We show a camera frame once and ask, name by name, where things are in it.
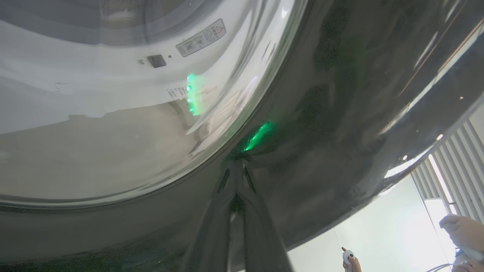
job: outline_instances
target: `washing machine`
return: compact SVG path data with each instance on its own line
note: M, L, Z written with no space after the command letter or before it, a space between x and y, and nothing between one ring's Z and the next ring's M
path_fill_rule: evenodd
M483 17L478 0L1 0L2 270L179 271L234 160L285 249L314 238L481 102Z

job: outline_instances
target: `warning label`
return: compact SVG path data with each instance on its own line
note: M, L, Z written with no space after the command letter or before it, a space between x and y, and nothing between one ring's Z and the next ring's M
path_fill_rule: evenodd
M215 23L211 24L202 32L199 32L190 39L177 44L178 52L182 57L191 55L222 38L225 33L224 22L222 19L218 19Z

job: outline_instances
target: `washing machine drum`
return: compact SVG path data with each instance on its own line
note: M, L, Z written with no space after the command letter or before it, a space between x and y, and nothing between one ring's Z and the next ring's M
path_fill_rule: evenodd
M1 0L0 20L52 38L135 45L177 33L217 0Z

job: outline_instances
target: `reflective surface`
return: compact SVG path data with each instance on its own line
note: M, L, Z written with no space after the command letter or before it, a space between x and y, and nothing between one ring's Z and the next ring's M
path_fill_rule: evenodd
M0 191L13 206L107 204L185 175L240 128L297 27L293 0L1 6Z
M288 249L330 229L398 182L480 99L484 2L454 4L310 2L258 109L202 167L151 195L104 208L49 216L4 210L0 219L9 225L0 233L15 235L2 237L13 246L0 256L176 270L231 156L249 160ZM242 152L268 122L274 131ZM241 255L235 258L239 267Z

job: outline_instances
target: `black square latch hole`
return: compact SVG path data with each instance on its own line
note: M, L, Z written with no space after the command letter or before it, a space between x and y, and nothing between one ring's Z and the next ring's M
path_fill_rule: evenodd
M148 56L148 60L150 61L153 68L166 66L166 61L165 59L163 59L162 55Z

